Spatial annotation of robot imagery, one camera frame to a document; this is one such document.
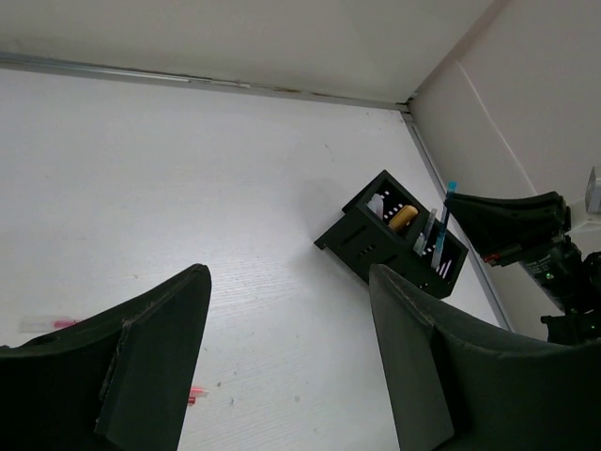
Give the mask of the orange highlighter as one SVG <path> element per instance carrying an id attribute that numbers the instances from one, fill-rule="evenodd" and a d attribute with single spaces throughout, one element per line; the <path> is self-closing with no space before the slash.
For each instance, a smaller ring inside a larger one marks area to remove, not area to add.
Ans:
<path id="1" fill-rule="evenodd" d="M 389 228 L 399 232 L 405 228 L 417 215 L 419 211 L 411 205 L 405 205 L 389 222 Z"/>

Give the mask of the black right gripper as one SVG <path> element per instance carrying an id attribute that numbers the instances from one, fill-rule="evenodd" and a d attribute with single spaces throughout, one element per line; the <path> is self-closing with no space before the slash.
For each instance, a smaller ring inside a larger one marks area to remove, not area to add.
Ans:
<path id="1" fill-rule="evenodd" d="M 562 311 L 542 316 L 547 341 L 574 346 L 600 339 L 600 254 L 586 257 L 567 236 L 566 203 L 555 192 L 520 199 L 467 195 L 465 230 L 490 266 L 519 264 Z"/>

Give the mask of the purple pink highlighter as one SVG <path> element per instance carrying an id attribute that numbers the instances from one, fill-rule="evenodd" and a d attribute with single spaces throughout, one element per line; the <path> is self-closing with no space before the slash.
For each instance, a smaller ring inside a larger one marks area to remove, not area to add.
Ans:
<path id="1" fill-rule="evenodd" d="M 369 201 L 366 203 L 366 207 L 372 211 L 378 219 L 382 220 L 384 217 L 384 201 L 379 194 L 374 194 Z"/>

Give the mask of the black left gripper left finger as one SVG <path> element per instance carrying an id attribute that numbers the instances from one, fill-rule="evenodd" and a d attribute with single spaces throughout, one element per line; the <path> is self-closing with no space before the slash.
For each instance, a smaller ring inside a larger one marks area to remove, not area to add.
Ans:
<path id="1" fill-rule="evenodd" d="M 1 349 L 5 450 L 174 450 L 211 293 L 195 264 L 89 319 Z"/>

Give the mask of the blue ink refill pen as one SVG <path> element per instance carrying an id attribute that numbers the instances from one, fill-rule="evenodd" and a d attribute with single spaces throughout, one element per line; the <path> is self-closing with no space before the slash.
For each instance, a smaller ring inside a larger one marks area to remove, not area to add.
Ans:
<path id="1" fill-rule="evenodd" d="M 448 211 L 448 207 L 447 207 L 446 203 L 447 203 L 447 200 L 449 198 L 451 198 L 453 196 L 453 194 L 456 192 L 456 189 L 457 189 L 457 182 L 454 180 L 449 181 L 447 184 L 445 200 L 443 202 L 443 209 L 442 209 L 442 215 L 441 215 L 441 219 L 440 219 L 439 233 L 437 236 L 436 245 L 435 245 L 432 260 L 431 260 L 431 268 L 433 270 L 438 270 L 439 266 L 440 266 L 440 261 L 441 261 L 444 242 L 445 242 L 445 236 L 446 236 L 448 222 L 449 222 L 449 218 L 450 218 L 450 212 Z"/>

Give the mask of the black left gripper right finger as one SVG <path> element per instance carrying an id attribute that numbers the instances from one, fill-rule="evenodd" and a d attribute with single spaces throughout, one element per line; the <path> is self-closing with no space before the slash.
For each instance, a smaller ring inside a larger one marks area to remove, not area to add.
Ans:
<path id="1" fill-rule="evenodd" d="M 369 296 L 403 450 L 596 450 L 600 346 L 503 330 L 387 266 Z"/>

